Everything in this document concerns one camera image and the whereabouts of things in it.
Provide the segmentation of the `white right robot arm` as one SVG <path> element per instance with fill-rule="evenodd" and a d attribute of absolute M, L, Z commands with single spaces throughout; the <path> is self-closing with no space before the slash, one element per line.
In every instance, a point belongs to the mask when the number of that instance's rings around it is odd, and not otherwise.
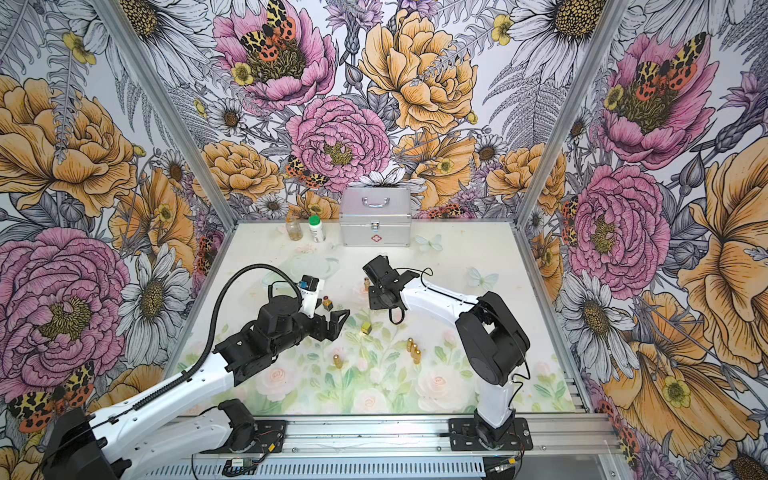
<path fill-rule="evenodd" d="M 449 434 L 465 450 L 525 448 L 515 431 L 515 397 L 530 379 L 526 355 L 530 340 L 502 297 L 461 294 L 432 284 L 424 270 L 395 268 L 379 255 L 363 266 L 370 281 L 369 307 L 389 314 L 424 312 L 455 328 L 465 356 L 479 378 L 478 403 L 472 422 Z"/>

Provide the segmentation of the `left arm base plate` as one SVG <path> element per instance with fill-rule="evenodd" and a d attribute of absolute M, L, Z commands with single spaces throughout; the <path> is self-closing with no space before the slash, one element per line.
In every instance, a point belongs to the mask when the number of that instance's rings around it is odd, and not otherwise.
<path fill-rule="evenodd" d="M 225 443 L 209 453 L 218 454 L 276 454 L 281 453 L 286 437 L 284 420 L 256 420 L 237 427 Z"/>

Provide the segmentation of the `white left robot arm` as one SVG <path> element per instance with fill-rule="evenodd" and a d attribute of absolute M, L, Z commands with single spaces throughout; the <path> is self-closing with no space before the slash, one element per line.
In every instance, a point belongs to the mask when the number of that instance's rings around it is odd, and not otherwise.
<path fill-rule="evenodd" d="M 349 310 L 304 313 L 278 296 L 255 320 L 217 344 L 197 371 L 179 373 L 98 413 L 71 411 L 53 430 L 40 465 L 46 479 L 138 479 L 187 455 L 256 442 L 253 416 L 229 400 L 195 419 L 179 415 L 270 367 L 305 338 L 334 341 Z"/>

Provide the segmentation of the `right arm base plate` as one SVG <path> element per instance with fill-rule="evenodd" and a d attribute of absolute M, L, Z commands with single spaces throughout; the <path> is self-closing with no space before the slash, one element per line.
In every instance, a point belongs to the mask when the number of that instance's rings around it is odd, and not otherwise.
<path fill-rule="evenodd" d="M 526 419 L 511 416 L 500 427 L 492 427 L 479 416 L 450 418 L 448 432 L 452 451 L 522 452 L 534 447 Z"/>

